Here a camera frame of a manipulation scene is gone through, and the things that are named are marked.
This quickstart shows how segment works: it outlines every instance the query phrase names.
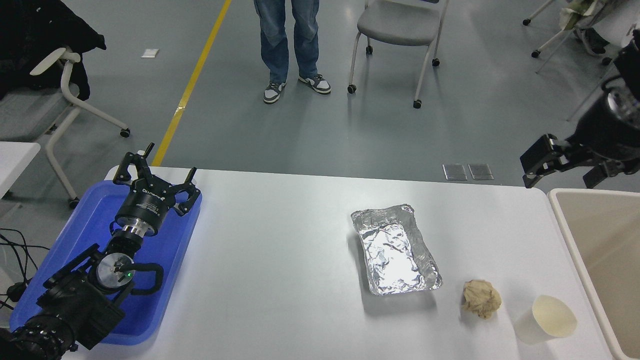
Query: crumpled paper ball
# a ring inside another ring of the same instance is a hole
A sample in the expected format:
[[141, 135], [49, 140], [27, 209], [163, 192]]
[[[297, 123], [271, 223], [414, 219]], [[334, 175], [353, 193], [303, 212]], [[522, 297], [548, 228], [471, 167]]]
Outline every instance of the crumpled paper ball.
[[489, 319], [502, 305], [502, 299], [498, 290], [494, 289], [490, 282], [484, 280], [471, 280], [465, 282], [462, 291], [465, 303], [462, 308], [477, 314], [483, 319]]

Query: aluminum foil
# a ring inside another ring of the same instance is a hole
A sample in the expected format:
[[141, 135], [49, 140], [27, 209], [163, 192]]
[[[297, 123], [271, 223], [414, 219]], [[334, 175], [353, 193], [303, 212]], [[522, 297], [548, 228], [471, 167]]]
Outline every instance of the aluminum foil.
[[369, 289], [374, 295], [435, 290], [442, 285], [410, 205], [356, 211], [351, 219], [362, 241]]

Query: robotic arm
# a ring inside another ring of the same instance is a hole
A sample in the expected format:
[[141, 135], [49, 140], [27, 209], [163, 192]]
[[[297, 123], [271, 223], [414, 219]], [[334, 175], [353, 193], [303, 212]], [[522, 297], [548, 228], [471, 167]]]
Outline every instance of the robotic arm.
[[[192, 168], [182, 184], [171, 185], [151, 174], [147, 156], [128, 152], [113, 179], [129, 186], [129, 194], [111, 223], [111, 239], [103, 251], [93, 244], [69, 264], [58, 270], [38, 298], [41, 312], [13, 333], [0, 329], [3, 360], [58, 360], [66, 351], [78, 349], [76, 342], [91, 350], [124, 318], [120, 304], [129, 295], [150, 295], [160, 289], [162, 266], [134, 261], [144, 236], [154, 236], [169, 209], [178, 215], [189, 212], [200, 196], [193, 184]], [[131, 181], [129, 165], [135, 165], [138, 178]], [[186, 192], [187, 200], [178, 203], [175, 196]], [[136, 272], [154, 272], [155, 284], [137, 289]], [[107, 295], [115, 294], [112, 299]]]
[[[623, 48], [614, 64], [619, 76], [602, 84], [603, 94], [580, 118], [573, 135], [558, 140], [543, 135], [522, 156], [520, 162], [527, 188], [542, 177], [575, 167], [591, 167], [582, 178], [594, 188], [608, 177], [640, 170], [640, 31]], [[609, 83], [622, 78], [624, 85]]]

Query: chair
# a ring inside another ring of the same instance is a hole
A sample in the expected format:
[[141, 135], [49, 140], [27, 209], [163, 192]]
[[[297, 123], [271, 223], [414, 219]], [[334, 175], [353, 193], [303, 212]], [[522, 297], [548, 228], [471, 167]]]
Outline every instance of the chair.
[[365, 10], [358, 19], [358, 34], [353, 46], [351, 73], [349, 74], [349, 85], [347, 86], [349, 94], [356, 92], [356, 86], [353, 84], [353, 71], [360, 35], [364, 34], [367, 37], [366, 53], [368, 55], [373, 53], [371, 39], [393, 45], [427, 46], [428, 50], [422, 63], [420, 79], [413, 97], [413, 107], [419, 109], [422, 106], [422, 101], [419, 99], [420, 89], [422, 88], [424, 71], [432, 48], [433, 59], [431, 60], [431, 65], [437, 67], [440, 64], [440, 60], [436, 57], [436, 52], [448, 5], [449, 0], [445, 0], [442, 13], [440, 13], [431, 7], [397, 3], [391, 0], [374, 0], [370, 5], [369, 0], [367, 0]]
[[[528, 16], [528, 18], [522, 21], [524, 26], [528, 26], [533, 18], [538, 16], [544, 9], [546, 9], [554, 0], [547, 0], [541, 7], [539, 7], [533, 14]], [[561, 24], [562, 29], [560, 32], [556, 33], [549, 40], [547, 40], [544, 44], [539, 46], [531, 53], [532, 58], [537, 58], [540, 56], [540, 53], [544, 51], [546, 48], [550, 47], [554, 42], [557, 42], [559, 39], [562, 39], [558, 46], [554, 49], [553, 53], [549, 56], [553, 56], [553, 54], [559, 49], [559, 47], [564, 43], [564, 41], [571, 35], [571, 32], [574, 30], [584, 30], [588, 28], [592, 28], [598, 21], [602, 20], [605, 16], [607, 16], [611, 11], [613, 11], [616, 7], [618, 7], [624, 0], [593, 0], [592, 9], [589, 15], [579, 15], [578, 13], [573, 14], [573, 18], [569, 20], [569, 15], [565, 15], [565, 24]], [[611, 58], [605, 57], [602, 59], [602, 65], [608, 65], [611, 62]]]
[[30, 74], [37, 76], [54, 64], [61, 65], [62, 61], [64, 61], [64, 66], [60, 78], [60, 90], [52, 88], [44, 90], [18, 88], [10, 91], [0, 101], [0, 128], [2, 129], [0, 141], [35, 142], [42, 135], [52, 132], [49, 141], [45, 145], [47, 159], [69, 194], [69, 207], [74, 209], [79, 199], [53, 154], [53, 147], [56, 142], [80, 114], [81, 109], [85, 109], [118, 126], [120, 128], [120, 136], [124, 138], [129, 137], [131, 131], [123, 122], [114, 119], [72, 94], [69, 88], [69, 81], [74, 64], [80, 62], [81, 58], [79, 54], [74, 53], [71, 49], [61, 47], [53, 51]]

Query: sneaker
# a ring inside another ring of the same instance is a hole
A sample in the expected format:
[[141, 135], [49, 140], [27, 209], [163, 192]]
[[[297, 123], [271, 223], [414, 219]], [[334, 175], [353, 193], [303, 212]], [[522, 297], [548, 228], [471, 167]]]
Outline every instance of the sneaker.
[[598, 56], [606, 53], [604, 47], [608, 41], [604, 40], [593, 28], [575, 29], [573, 34], [582, 42], [589, 55]]
[[331, 85], [329, 85], [329, 82], [323, 79], [320, 74], [316, 74], [312, 78], [303, 78], [302, 76], [298, 76], [298, 80], [311, 86], [311, 88], [319, 94], [329, 94], [331, 92]]
[[273, 104], [274, 102], [278, 101], [278, 99], [280, 98], [280, 93], [282, 92], [286, 84], [286, 81], [279, 84], [269, 81], [269, 86], [264, 89], [264, 98], [262, 98], [264, 103]]

